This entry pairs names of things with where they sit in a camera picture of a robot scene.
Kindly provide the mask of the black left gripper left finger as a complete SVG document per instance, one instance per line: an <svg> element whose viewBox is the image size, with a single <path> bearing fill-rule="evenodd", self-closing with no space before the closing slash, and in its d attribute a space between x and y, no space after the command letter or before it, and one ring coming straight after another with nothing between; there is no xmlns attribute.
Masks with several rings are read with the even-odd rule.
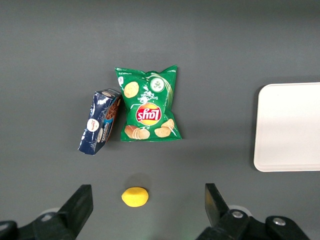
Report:
<svg viewBox="0 0 320 240"><path fill-rule="evenodd" d="M40 215L18 227L13 220L0 222L2 240L75 240L93 211L92 186L81 185L57 212Z"/></svg>

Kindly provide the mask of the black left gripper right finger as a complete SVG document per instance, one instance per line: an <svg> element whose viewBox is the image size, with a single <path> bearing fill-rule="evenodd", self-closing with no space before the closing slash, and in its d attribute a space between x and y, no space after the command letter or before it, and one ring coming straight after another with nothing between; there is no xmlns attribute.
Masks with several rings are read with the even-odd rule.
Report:
<svg viewBox="0 0 320 240"><path fill-rule="evenodd" d="M205 210L211 224L198 240L308 240L290 218L272 215L265 222L241 209L231 209L214 183L205 185Z"/></svg>

